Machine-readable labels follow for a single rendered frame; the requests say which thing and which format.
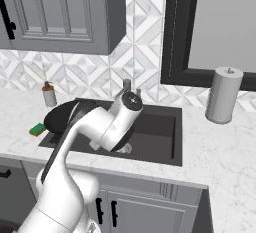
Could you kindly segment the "grey base cupboard door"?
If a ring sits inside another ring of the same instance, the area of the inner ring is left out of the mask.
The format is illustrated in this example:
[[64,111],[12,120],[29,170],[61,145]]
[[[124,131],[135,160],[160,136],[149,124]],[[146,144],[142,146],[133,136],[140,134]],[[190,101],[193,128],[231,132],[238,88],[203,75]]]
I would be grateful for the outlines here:
[[98,222],[98,217],[97,217],[97,210],[96,210],[96,203],[95,200],[88,205],[88,211],[90,217],[96,222],[96,224],[99,226],[101,233],[108,233],[108,224],[107,224],[107,219],[106,219],[106,208],[105,208],[105,191],[101,190],[96,198],[101,198],[101,209],[104,212],[103,214],[103,223],[100,225]]
[[[112,233],[192,233],[202,191],[176,189],[171,199],[119,188],[106,190]],[[117,227],[112,225],[111,201],[117,201]]]

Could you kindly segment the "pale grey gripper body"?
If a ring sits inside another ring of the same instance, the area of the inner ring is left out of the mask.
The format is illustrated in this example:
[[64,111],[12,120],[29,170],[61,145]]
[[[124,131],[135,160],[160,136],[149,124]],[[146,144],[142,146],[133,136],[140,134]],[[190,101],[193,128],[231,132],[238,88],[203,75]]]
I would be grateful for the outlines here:
[[132,146],[127,143],[120,150],[119,153],[130,153],[132,151]]

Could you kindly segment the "soap dispenser with orange band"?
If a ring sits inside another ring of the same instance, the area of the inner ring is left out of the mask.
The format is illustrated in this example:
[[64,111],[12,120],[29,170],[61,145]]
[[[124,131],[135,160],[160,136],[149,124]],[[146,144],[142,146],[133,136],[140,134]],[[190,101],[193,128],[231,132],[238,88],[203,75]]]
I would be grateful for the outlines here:
[[46,106],[55,107],[57,105],[55,90],[54,86],[49,81],[44,82],[42,92]]

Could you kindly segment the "dark grey sink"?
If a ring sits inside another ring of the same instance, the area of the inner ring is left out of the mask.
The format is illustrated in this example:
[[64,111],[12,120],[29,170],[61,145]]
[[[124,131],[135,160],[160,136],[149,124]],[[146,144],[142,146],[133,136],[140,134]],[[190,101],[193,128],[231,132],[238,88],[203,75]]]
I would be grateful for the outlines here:
[[[49,131],[40,146],[55,149],[62,135]],[[78,134],[71,151],[182,166],[182,109],[144,105],[128,141],[130,153],[108,152],[102,147],[93,150],[89,142]]]

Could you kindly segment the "grey wall cupboard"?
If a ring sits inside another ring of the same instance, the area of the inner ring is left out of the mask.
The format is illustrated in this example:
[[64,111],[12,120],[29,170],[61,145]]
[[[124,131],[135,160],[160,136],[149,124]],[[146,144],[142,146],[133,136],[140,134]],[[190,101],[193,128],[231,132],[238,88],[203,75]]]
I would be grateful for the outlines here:
[[126,35],[126,0],[108,0],[109,47],[113,52]]

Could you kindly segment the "grey metal tap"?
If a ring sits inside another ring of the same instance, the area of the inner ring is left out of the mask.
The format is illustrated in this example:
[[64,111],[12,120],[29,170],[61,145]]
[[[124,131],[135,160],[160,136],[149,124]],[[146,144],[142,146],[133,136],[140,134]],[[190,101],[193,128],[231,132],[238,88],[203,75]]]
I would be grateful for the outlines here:
[[117,93],[114,100],[118,100],[120,98],[124,98],[126,100],[132,99],[135,101],[141,100],[141,90],[137,89],[135,92],[131,89],[131,80],[130,79],[124,79],[123,80],[123,87],[122,89]]

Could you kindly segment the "dark grey appliance front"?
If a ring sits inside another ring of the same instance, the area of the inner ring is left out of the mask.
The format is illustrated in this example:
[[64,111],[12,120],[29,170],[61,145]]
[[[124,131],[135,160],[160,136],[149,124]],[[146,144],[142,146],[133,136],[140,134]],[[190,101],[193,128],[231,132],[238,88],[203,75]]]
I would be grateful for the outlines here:
[[0,220],[22,224],[36,203],[25,172],[21,168],[0,166],[0,172],[11,170],[0,178]]

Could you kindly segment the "black framed window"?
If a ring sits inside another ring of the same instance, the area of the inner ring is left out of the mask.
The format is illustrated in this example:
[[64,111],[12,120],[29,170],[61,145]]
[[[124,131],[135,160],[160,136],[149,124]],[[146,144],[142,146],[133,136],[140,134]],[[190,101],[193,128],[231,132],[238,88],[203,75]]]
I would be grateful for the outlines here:
[[256,0],[166,0],[161,82],[209,87],[223,66],[256,91]]

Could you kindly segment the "grey wall cupboard door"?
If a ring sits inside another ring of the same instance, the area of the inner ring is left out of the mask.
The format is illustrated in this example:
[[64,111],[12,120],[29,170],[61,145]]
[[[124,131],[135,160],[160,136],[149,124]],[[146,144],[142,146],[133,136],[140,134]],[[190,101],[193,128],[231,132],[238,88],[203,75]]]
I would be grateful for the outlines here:
[[106,55],[102,0],[3,0],[14,50]]

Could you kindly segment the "green sponge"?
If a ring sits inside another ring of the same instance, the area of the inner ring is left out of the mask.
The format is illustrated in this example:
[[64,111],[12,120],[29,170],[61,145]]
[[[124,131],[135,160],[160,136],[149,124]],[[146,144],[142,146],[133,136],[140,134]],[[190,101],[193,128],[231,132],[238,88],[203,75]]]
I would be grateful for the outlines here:
[[38,123],[33,128],[29,130],[29,133],[33,136],[39,136],[42,132],[46,130],[45,126],[42,123]]

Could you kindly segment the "white paper towel roll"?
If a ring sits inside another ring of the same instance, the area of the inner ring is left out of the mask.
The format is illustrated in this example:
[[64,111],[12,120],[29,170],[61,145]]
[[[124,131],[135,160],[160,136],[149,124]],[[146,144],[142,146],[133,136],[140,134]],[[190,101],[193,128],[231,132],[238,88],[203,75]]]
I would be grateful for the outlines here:
[[232,120],[235,102],[244,73],[233,67],[219,67],[214,72],[205,116],[216,124],[228,124]]

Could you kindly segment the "black frying pan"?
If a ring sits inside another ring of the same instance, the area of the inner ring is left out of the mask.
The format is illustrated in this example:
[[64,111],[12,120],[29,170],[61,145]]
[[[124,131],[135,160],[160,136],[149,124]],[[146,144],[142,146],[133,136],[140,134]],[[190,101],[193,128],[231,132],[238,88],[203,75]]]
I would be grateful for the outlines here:
[[68,126],[74,125],[84,115],[98,107],[93,100],[73,100],[63,103],[52,109],[44,118],[45,128],[52,132],[61,134]]

